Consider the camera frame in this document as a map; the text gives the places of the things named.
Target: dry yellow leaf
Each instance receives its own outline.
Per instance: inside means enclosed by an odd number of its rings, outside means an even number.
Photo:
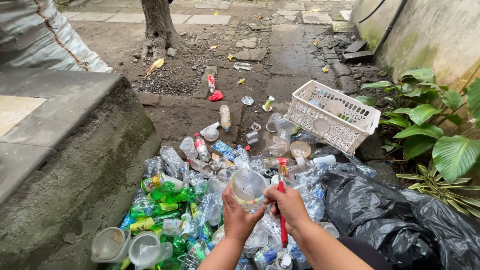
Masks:
[[[165,61],[163,60],[163,58],[160,58],[158,59],[157,61],[153,62],[150,67],[148,68],[147,70],[147,75],[145,75],[145,77],[142,77],[142,79],[145,79],[146,77],[148,77],[150,74],[152,74],[153,71],[155,71],[157,68],[163,66],[163,63]]]
[[[312,9],[312,10],[309,10],[309,11],[305,11],[305,13],[309,13],[309,12],[319,12],[320,9]]]

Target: white plastic basket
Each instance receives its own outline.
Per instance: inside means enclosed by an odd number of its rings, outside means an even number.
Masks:
[[[379,110],[316,81],[292,96],[286,118],[348,155],[355,154],[380,120]]]

